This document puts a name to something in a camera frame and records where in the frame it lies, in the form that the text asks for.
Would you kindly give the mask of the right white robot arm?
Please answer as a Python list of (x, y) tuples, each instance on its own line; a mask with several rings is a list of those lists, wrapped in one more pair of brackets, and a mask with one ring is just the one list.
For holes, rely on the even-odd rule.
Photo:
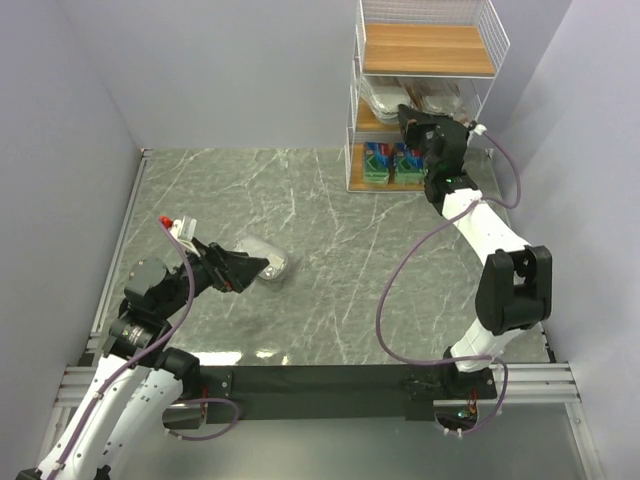
[(492, 209), (464, 167), (471, 134), (485, 127), (401, 104), (398, 123), (405, 145), (420, 153), (428, 202), (472, 247), (483, 271), (475, 296), (476, 318), (445, 352), (440, 381), (464, 394), (483, 383), (483, 370), (521, 333), (546, 320), (552, 306), (552, 255), (518, 236)]

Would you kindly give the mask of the blue green sponge pack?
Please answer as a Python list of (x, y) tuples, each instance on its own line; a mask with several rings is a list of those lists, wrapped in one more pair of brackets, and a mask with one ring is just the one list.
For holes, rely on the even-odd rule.
[(392, 150), (394, 181), (400, 185), (421, 185), (424, 165), (420, 151), (404, 143), (395, 143)]
[(369, 184), (387, 184), (390, 179), (391, 149), (386, 143), (363, 143), (363, 181)]

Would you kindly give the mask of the silver sponge pack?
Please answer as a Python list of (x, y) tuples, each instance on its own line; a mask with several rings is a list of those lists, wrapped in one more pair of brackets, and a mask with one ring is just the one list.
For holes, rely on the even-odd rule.
[(446, 115), (461, 123), (469, 121), (469, 114), (456, 82), (442, 78), (417, 79), (411, 85), (411, 92), (421, 111)]
[(283, 249), (261, 237), (245, 234), (238, 238), (237, 250), (268, 261), (268, 265), (258, 275), (262, 281), (274, 283), (284, 279), (289, 267), (289, 257)]
[(405, 88), (392, 77), (365, 77), (361, 95), (372, 113), (383, 124), (398, 121), (398, 106), (410, 105)]

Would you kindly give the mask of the silver sponge pack top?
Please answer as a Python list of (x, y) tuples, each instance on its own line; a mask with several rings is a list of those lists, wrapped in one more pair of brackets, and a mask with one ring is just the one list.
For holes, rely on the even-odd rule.
[(410, 105), (405, 88), (392, 77), (365, 77), (361, 95), (372, 113), (383, 124), (398, 121), (398, 106)]

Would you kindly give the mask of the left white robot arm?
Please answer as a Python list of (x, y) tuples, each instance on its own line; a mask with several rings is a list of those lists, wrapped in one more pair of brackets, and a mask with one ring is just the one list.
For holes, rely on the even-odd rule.
[(20, 479), (112, 479), (140, 434), (174, 402), (201, 403), (199, 359), (169, 346), (175, 313), (213, 288), (241, 293), (268, 266), (265, 258), (193, 243), (169, 268), (157, 258), (129, 273), (117, 319), (108, 330), (95, 373), (64, 433), (39, 465)]

